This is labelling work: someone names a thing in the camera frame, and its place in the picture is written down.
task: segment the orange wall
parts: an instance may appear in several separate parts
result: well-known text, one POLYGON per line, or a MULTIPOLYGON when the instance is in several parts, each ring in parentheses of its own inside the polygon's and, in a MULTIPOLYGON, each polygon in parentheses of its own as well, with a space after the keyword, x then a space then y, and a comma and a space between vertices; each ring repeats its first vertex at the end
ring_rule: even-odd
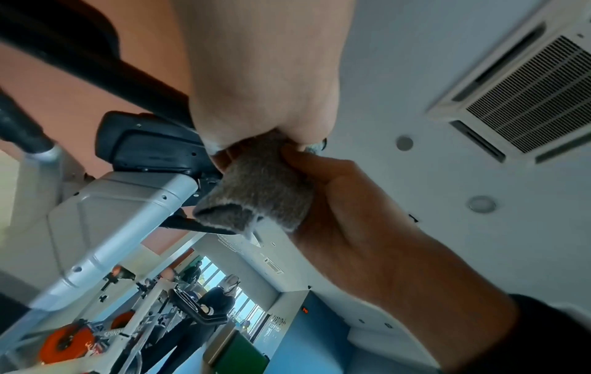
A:
MULTIPOLYGON (((117 29, 125 61, 188 92, 188 62, 167 0, 89 0, 88 3, 103 12, 117 29)), ((144 112, 2 43, 0 86, 95 177, 110 170, 110 165, 94 155, 94 137, 103 114, 109 110, 144 112)), ((15 157, 18 155, 6 143, 0 143, 0 148, 15 157)), ((160 254, 185 234, 181 230, 157 229, 144 244, 160 254)))

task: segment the gray cloth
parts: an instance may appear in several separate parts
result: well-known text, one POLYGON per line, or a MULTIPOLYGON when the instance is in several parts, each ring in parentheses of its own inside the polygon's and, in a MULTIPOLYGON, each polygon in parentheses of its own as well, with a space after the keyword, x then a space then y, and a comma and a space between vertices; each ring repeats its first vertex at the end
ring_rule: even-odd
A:
POLYGON ((310 209, 314 186, 281 158, 285 141, 275 131, 256 138, 228 167, 218 186, 195 206, 194 218, 246 237, 261 217, 293 232, 310 209))

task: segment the orange weight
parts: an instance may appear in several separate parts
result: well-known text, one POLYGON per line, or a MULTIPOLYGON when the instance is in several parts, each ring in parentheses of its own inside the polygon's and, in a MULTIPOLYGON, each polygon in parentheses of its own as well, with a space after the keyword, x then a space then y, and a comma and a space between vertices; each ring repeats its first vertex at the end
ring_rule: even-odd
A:
POLYGON ((75 325, 67 325, 49 335, 39 351, 39 360, 44 364, 54 364, 80 358, 92 349, 95 338, 87 326, 81 327, 73 335, 71 343, 66 348, 59 348, 60 340, 68 336, 76 327, 75 325))
POLYGON ((135 311, 125 312, 123 314, 119 314, 111 323, 111 329, 114 330, 116 328, 124 328, 127 326, 131 318, 134 316, 135 311))

